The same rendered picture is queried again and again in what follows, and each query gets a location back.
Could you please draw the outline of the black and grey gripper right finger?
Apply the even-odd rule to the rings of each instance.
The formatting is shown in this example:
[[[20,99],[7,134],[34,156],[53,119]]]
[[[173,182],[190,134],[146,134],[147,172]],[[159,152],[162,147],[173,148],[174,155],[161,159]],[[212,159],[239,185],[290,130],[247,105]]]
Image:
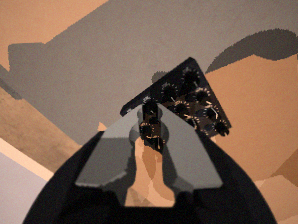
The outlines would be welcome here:
[[[189,191],[194,207],[214,211],[236,224],[278,224],[265,198],[240,165],[200,129],[160,103],[156,120],[166,145],[163,183],[176,199]]]

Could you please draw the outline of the black knob box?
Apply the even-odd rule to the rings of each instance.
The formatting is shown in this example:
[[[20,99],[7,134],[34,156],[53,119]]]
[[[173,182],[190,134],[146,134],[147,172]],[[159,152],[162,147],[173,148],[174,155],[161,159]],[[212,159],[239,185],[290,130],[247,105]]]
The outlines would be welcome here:
[[[157,103],[195,129],[201,128],[209,138],[218,134],[225,137],[230,133],[228,129],[232,128],[200,66],[192,57],[126,103],[120,115],[125,116],[142,103],[146,104],[146,114],[139,125],[140,134],[161,155],[166,143],[160,136],[160,122],[156,120]]]

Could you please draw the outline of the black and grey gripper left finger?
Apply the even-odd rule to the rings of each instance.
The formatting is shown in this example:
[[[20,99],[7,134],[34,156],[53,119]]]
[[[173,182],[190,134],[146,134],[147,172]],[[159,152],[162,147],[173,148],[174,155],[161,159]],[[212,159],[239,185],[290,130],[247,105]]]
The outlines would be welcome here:
[[[22,224],[55,224],[73,212],[100,206],[105,191],[115,191],[125,206],[127,189],[136,179],[135,142],[145,114],[142,103],[75,152],[42,188]]]

